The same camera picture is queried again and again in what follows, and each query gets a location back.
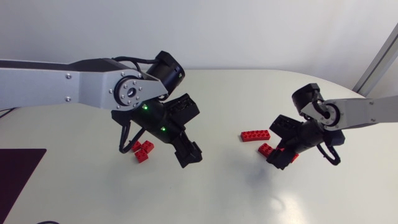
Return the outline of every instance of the lego brick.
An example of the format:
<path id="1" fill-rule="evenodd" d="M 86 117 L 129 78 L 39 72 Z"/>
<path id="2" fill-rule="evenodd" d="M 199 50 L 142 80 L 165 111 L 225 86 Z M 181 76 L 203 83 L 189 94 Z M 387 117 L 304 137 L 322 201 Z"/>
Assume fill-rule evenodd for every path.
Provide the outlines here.
<path id="1" fill-rule="evenodd" d="M 294 155 L 293 159 L 291 160 L 290 163 L 294 162 L 294 160 L 296 160 L 298 158 L 299 154 Z"/>
<path id="2" fill-rule="evenodd" d="M 241 133 L 242 141 L 260 141 L 260 140 L 269 140 L 271 135 L 267 130 L 258 130 L 258 131 L 243 131 Z"/>
<path id="3" fill-rule="evenodd" d="M 259 148 L 259 152 L 268 158 L 269 154 L 271 154 L 272 150 L 274 150 L 272 147 L 270 147 L 267 143 L 264 143 L 262 146 Z"/>
<path id="4" fill-rule="evenodd" d="M 278 147 L 276 147 L 276 149 L 280 149 L 282 152 L 284 150 L 284 148 L 278 148 Z M 299 156 L 299 154 L 296 153 L 296 155 L 294 155 L 294 157 L 293 157 L 293 159 L 291 160 L 290 163 L 294 162 L 294 160 L 296 160 L 298 158 L 298 156 Z"/>
<path id="5" fill-rule="evenodd" d="M 145 160 L 148 159 L 148 154 L 144 150 L 139 150 L 136 153 L 134 153 L 134 155 L 136 155 L 136 158 L 139 163 L 144 162 Z"/>
<path id="6" fill-rule="evenodd" d="M 151 150 L 153 150 L 155 148 L 154 144 L 151 143 L 150 141 L 145 141 L 144 143 L 142 143 L 141 146 L 142 150 L 144 150 L 146 153 L 150 153 Z"/>
<path id="7" fill-rule="evenodd" d="M 131 150 L 133 152 L 137 152 L 141 148 L 141 143 L 139 141 L 136 141 L 136 143 L 132 146 Z"/>

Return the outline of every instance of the metal frame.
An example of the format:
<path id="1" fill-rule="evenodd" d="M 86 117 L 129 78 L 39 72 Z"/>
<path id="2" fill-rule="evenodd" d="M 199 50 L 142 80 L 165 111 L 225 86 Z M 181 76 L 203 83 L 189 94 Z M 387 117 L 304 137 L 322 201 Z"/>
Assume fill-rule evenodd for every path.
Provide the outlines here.
<path id="1" fill-rule="evenodd" d="M 398 24 L 387 38 L 379 53 L 354 86 L 353 91 L 367 96 L 398 56 Z"/>
<path id="2" fill-rule="evenodd" d="M 124 79 L 123 88 L 115 90 Z M 124 90 L 136 89 L 125 105 L 115 98 L 122 98 Z M 0 68 L 0 110 L 23 106 L 82 103 L 96 108 L 127 111 L 141 102 L 166 95 L 162 82 L 146 73 L 133 69 L 110 72 L 76 72 Z"/>

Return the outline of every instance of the white table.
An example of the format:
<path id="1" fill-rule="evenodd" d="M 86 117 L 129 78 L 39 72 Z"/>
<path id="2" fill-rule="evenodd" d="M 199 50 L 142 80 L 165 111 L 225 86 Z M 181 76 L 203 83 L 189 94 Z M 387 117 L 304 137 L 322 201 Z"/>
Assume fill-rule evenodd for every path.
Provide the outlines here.
<path id="1" fill-rule="evenodd" d="M 84 105 L 21 108 L 0 120 L 0 148 L 47 148 L 6 220 L 67 223 L 397 223 L 398 124 L 344 131 L 341 164 L 318 149 L 278 170 L 241 142 L 279 114 L 301 118 L 292 93 L 316 82 L 325 99 L 359 95 L 319 78 L 275 70 L 192 70 L 171 98 L 188 92 L 201 113 L 187 134 L 203 160 L 181 169 L 174 148 L 138 164 L 119 153 L 110 111 Z M 132 135 L 139 128 L 133 125 Z M 269 144 L 280 138 L 272 134 Z"/>

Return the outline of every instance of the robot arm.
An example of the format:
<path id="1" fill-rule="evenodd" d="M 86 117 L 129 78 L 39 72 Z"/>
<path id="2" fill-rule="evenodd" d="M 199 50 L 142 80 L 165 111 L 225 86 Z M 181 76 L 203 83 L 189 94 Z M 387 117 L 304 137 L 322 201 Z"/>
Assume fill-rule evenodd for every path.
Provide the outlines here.
<path id="1" fill-rule="evenodd" d="M 316 146 L 333 165 L 340 163 L 335 146 L 344 144 L 342 129 L 361 128 L 376 123 L 398 122 L 398 96 L 380 99 L 324 100 L 316 83 L 297 90 L 292 99 L 300 116 L 306 122 L 283 115 L 273 122 L 270 129 L 282 139 L 267 162 L 284 169 L 292 158 Z M 329 156 L 322 148 L 325 143 Z"/>
<path id="2" fill-rule="evenodd" d="M 326 100 L 322 105 L 325 105 L 326 117 L 317 112 L 311 103 L 301 112 L 321 122 L 328 131 L 398 122 L 398 96 Z"/>
<path id="3" fill-rule="evenodd" d="M 119 63 L 128 60 L 137 70 Z M 147 73 L 138 63 L 150 63 Z M 0 60 L 0 109 L 23 106 L 82 103 L 112 111 L 122 126 L 119 145 L 126 153 L 148 131 L 175 147 L 175 155 L 184 168 L 201 161 L 201 150 L 189 141 L 184 124 L 199 110 L 189 95 L 166 100 L 185 77 L 180 64 L 167 52 L 155 60 L 131 57 L 99 58 L 71 64 Z M 130 121 L 142 127 L 127 140 Z"/>

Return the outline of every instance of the red lego brick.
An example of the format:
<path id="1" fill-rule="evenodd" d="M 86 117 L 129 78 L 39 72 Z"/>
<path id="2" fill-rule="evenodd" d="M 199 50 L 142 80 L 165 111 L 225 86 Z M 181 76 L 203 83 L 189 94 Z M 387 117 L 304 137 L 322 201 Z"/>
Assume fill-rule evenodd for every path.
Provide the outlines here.
<path id="1" fill-rule="evenodd" d="M 290 163 L 294 162 L 294 160 L 296 160 L 298 158 L 299 154 L 294 155 L 293 159 L 291 160 Z"/>
<path id="2" fill-rule="evenodd" d="M 136 143 L 132 146 L 131 150 L 133 152 L 137 152 L 141 148 L 141 143 L 139 141 L 136 141 Z"/>
<path id="3" fill-rule="evenodd" d="M 241 133 L 242 141 L 260 141 L 260 140 L 269 140 L 271 135 L 267 130 L 258 130 L 258 131 L 243 131 Z"/>
<path id="4" fill-rule="evenodd" d="M 266 158 L 269 157 L 269 154 L 271 154 L 272 150 L 274 150 L 272 147 L 270 147 L 267 143 L 264 143 L 262 146 L 259 148 L 259 152 L 265 156 Z"/>
<path id="5" fill-rule="evenodd" d="M 134 153 L 139 163 L 144 162 L 148 159 L 148 154 L 144 150 L 139 150 L 138 152 Z"/>
<path id="6" fill-rule="evenodd" d="M 284 148 L 278 148 L 278 147 L 276 147 L 276 149 L 280 149 L 282 152 L 284 150 Z M 299 156 L 299 154 L 296 153 L 296 155 L 294 155 L 294 157 L 293 157 L 293 159 L 291 160 L 290 163 L 294 162 L 294 160 L 296 160 L 298 158 L 298 156 Z"/>
<path id="7" fill-rule="evenodd" d="M 151 143 L 150 141 L 145 141 L 144 143 L 142 143 L 141 146 L 142 150 L 144 150 L 146 153 L 150 153 L 151 150 L 153 150 L 155 148 L 154 144 Z"/>

